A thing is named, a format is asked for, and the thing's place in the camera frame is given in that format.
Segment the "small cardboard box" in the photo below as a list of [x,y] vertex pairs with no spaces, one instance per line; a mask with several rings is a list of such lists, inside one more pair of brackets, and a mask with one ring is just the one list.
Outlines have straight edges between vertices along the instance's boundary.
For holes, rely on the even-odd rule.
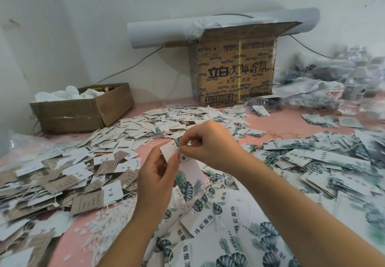
[[220,108],[272,94],[277,38],[300,22],[206,29],[189,47],[192,94]]
[[106,86],[115,89],[93,99],[30,103],[42,132],[90,132],[113,124],[135,104],[128,83],[88,86],[79,92]]

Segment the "hand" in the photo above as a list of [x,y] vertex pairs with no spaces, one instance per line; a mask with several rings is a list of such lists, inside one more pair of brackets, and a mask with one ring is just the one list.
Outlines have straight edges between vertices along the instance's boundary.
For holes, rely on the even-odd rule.
[[212,120],[187,130],[180,140],[179,151],[230,174],[238,167],[240,157],[247,154],[223,125]]
[[149,219],[148,222],[152,224],[154,230],[170,203],[172,187],[176,185],[175,176],[180,161],[179,153],[175,153],[166,164],[159,149],[166,143],[154,147],[139,170],[138,199],[132,216],[139,220]]

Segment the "right hand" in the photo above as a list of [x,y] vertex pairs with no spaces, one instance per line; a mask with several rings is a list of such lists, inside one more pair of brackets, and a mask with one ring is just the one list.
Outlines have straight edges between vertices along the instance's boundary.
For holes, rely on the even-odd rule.
[[227,173],[236,169],[240,158],[247,154],[228,130],[213,120],[187,130],[180,140],[179,151]]

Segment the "bottle label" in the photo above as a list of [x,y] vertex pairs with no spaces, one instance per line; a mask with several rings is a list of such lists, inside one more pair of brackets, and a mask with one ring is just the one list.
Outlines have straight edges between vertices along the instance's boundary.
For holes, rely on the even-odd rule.
[[359,101],[365,94],[365,85],[345,85],[342,99],[347,101]]

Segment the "person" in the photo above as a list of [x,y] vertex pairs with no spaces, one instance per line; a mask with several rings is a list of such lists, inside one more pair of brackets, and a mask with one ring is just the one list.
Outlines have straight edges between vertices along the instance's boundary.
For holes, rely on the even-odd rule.
[[[160,146],[152,149],[139,171],[132,219],[99,267],[140,266],[170,202],[179,167],[179,154],[174,154],[166,165]],[[238,179],[301,266],[385,266],[385,256],[380,251],[245,151],[221,124],[210,120],[190,128],[180,141],[179,151]]]

